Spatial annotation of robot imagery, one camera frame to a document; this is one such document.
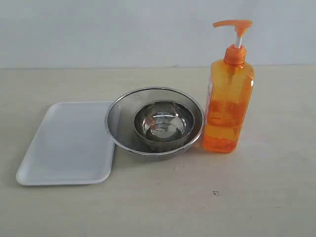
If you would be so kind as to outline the orange pump soap bottle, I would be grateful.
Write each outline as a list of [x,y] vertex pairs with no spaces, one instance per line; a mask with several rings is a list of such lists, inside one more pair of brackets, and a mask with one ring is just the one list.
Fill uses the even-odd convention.
[[254,85],[254,69],[246,62],[247,51],[242,45],[252,24],[251,20],[213,23],[213,27],[234,27],[237,37],[224,58],[211,64],[202,138],[207,151],[231,153],[237,146]]

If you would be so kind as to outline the small stainless steel bowl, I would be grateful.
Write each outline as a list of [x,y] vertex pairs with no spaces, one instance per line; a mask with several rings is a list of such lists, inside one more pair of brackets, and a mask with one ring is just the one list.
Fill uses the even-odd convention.
[[191,110],[176,101],[153,101],[140,108],[134,116],[135,132],[150,144],[182,144],[194,125]]

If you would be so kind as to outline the steel mesh strainer basket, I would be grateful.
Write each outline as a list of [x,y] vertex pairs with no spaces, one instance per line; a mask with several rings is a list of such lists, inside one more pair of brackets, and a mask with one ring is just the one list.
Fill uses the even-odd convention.
[[[182,144],[150,144],[134,129],[134,116],[144,105],[158,100],[176,101],[191,110],[195,125]],[[115,100],[105,117],[105,127],[114,143],[136,156],[147,159],[168,159],[186,152],[200,138],[204,126],[204,112],[188,94],[168,87],[145,87],[128,92]]]

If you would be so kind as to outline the white rectangular plastic tray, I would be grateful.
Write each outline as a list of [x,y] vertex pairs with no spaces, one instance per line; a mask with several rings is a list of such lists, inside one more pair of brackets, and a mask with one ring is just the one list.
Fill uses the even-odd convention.
[[17,170],[23,186],[87,185],[106,180],[115,144],[105,128],[108,101],[49,107]]

